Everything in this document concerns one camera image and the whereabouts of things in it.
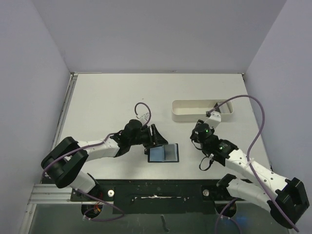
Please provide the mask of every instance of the rectangular white container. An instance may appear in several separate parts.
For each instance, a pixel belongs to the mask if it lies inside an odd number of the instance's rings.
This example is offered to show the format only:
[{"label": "rectangular white container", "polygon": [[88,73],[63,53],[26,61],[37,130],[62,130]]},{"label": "rectangular white container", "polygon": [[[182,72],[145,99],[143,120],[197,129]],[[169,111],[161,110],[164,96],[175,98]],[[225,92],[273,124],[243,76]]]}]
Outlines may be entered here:
[{"label": "rectangular white container", "polygon": [[[211,110],[217,103],[225,99],[213,100],[174,100],[172,102],[172,120],[175,122],[197,122],[206,120],[206,111]],[[229,101],[220,107],[221,121],[228,121],[233,112],[232,102]]]}]

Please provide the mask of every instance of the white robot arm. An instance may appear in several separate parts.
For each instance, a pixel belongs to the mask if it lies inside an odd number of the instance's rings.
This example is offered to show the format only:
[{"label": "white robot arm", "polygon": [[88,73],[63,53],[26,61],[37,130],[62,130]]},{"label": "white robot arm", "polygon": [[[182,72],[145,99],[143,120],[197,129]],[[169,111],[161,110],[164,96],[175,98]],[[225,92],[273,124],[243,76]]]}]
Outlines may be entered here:
[{"label": "white robot arm", "polygon": [[168,144],[156,126],[147,126],[150,114],[137,116],[126,124],[123,130],[109,134],[105,139],[95,141],[75,141],[66,137],[41,162],[41,167],[58,188],[70,186],[73,189],[97,196],[100,189],[96,180],[84,173],[81,168],[86,161],[118,157],[130,150],[132,145],[142,144],[145,154],[151,148]]},{"label": "white robot arm", "polygon": [[271,170],[265,168],[253,159],[247,160],[246,154],[228,140],[219,139],[214,135],[215,129],[221,122],[218,112],[208,113],[206,121],[198,120],[192,131],[190,139],[200,144],[200,149],[211,162],[217,161],[221,165],[230,168],[252,183],[247,183],[227,174],[217,184],[224,187],[230,196],[238,197],[269,211],[272,217],[282,226],[292,228],[289,222],[281,215],[277,207],[272,203],[264,189],[270,193],[271,198],[287,215],[296,223],[301,215],[309,207],[306,190],[302,181],[297,178],[289,180]]}]

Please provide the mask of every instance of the bolt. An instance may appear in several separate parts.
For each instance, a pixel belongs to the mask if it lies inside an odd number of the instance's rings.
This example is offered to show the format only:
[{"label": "bolt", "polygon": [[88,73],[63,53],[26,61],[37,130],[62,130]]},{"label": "bolt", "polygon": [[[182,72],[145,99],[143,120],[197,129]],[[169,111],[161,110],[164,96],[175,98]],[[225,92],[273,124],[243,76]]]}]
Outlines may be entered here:
[{"label": "bolt", "polygon": [[107,195],[108,195],[109,197],[113,197],[114,194],[115,194],[114,190],[110,190],[110,191],[108,191],[108,193],[107,193]]},{"label": "bolt", "polygon": [[205,189],[205,190],[203,191],[203,194],[204,194],[204,196],[209,196],[209,190],[208,190],[208,189]]}]

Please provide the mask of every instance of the white table surface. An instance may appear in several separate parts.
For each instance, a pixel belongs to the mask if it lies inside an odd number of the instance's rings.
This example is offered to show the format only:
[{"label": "white table surface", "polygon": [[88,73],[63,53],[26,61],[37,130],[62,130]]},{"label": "white table surface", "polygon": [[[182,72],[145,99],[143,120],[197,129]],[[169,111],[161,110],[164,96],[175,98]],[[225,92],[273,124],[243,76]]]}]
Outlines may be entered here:
[{"label": "white table surface", "polygon": [[[134,105],[143,101],[152,110],[151,123],[169,143],[179,144],[180,162],[148,163],[143,146],[133,146],[123,156],[86,162],[84,172],[96,179],[220,179],[227,173],[238,175],[217,162],[210,170],[200,171],[204,155],[189,138],[195,123],[174,122],[171,109],[177,99],[227,99],[246,93],[240,74],[79,74],[60,139],[105,138],[135,118]],[[246,152],[258,126],[248,98],[235,99],[233,107],[233,117],[219,124],[215,134]],[[146,112],[144,106],[138,111]],[[262,139],[254,145],[251,157],[270,167]]]}]

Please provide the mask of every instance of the white wall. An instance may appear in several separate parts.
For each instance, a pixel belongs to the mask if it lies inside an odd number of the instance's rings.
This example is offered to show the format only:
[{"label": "white wall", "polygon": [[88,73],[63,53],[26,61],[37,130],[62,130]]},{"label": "white wall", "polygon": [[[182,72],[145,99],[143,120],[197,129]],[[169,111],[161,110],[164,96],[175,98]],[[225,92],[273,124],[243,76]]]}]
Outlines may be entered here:
[{"label": "white wall", "polygon": [[[262,137],[273,169],[303,180],[312,202],[311,0],[286,2],[247,70],[246,85],[266,110]],[[311,233],[311,219],[310,208],[298,222],[300,233]]]},{"label": "white wall", "polygon": [[72,72],[245,72],[286,0],[33,0]]},{"label": "white wall", "polygon": [[20,228],[52,146],[69,71],[30,0],[0,3],[0,227]]}]

